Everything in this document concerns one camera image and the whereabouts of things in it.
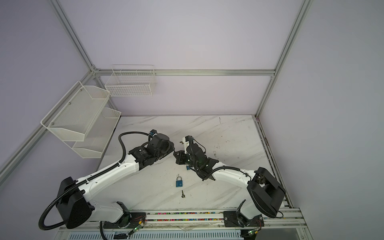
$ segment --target marble tabletop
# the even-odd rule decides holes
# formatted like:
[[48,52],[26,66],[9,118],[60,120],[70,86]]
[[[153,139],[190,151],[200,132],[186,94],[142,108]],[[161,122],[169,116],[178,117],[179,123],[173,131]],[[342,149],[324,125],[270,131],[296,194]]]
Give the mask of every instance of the marble tabletop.
[[[208,157],[242,169],[264,167],[271,172],[251,115],[121,117],[100,168],[121,158],[119,134],[152,129],[169,136],[176,151],[184,149],[181,139],[191,135],[207,149]],[[122,140],[128,152],[146,142],[147,137],[130,134]],[[178,175],[183,187],[176,188]],[[121,201],[130,210],[233,209],[244,199],[251,201],[246,189],[223,181],[202,181],[185,165],[177,165],[172,154],[121,179],[94,198],[108,203]]]

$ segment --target black mounting plate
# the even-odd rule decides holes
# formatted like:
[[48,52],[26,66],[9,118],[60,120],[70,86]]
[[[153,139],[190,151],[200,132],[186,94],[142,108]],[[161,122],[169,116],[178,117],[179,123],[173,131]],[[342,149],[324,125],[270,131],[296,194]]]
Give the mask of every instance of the black mounting plate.
[[[236,211],[224,211],[224,225],[226,227],[239,227],[236,220]],[[261,215],[255,216],[247,227],[263,227],[264,219],[260,219]]]
[[[145,217],[147,217],[147,214],[145,212],[131,212],[131,219],[134,221],[129,221],[129,224],[126,228],[135,228],[139,224],[140,219],[145,222]],[[105,222],[104,229],[112,229],[112,228],[119,228],[117,223],[111,223],[111,222]]]

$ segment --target white mesh shelf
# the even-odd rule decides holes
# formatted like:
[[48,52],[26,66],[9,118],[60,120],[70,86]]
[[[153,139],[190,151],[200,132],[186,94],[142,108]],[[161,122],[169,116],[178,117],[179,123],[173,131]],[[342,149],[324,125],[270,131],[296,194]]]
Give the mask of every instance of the white mesh shelf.
[[112,75],[105,89],[113,97],[152,95],[156,87],[152,65],[112,65]]
[[73,151],[82,158],[101,158],[113,130],[120,118],[121,112],[104,108],[96,119],[89,134],[82,142],[75,142]]
[[95,86],[80,87],[61,111],[48,123],[41,124],[62,141],[84,141],[110,92]]

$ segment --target padlock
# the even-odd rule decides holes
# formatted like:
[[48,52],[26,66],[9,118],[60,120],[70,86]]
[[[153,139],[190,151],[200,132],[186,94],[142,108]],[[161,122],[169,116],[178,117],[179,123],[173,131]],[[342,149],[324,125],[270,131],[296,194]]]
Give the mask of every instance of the padlock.
[[182,187],[183,186],[183,180],[181,180],[181,177],[178,176],[176,178],[176,187]]

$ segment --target robotic arm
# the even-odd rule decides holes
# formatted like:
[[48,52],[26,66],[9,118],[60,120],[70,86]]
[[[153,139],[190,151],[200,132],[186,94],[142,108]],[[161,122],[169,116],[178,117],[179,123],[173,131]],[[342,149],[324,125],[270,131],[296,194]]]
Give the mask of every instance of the robotic arm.
[[[121,140],[121,136],[126,134],[146,135],[148,142],[126,154],[125,146]],[[119,142],[123,149],[123,155],[119,161],[77,180],[68,177],[61,182],[58,197],[40,217],[40,229],[49,230],[64,224],[71,229],[86,221],[108,221],[117,223],[121,228],[129,223],[130,212],[122,202],[103,204],[94,201],[93,198],[123,177],[140,171],[173,152],[174,144],[169,140],[169,137],[161,133],[158,134],[156,130],[152,130],[149,134],[125,132],[119,135]],[[63,222],[46,226],[44,224],[45,217],[55,205]]]
[[252,219],[261,214],[271,218],[277,216],[286,192],[268,170],[262,167],[253,171],[226,166],[216,159],[207,157],[198,144],[194,143],[192,136],[184,137],[182,142],[184,150],[174,152],[177,164],[189,165],[203,181],[222,180],[248,190],[252,202],[244,204],[244,200],[238,207],[236,211],[238,226],[249,226]]

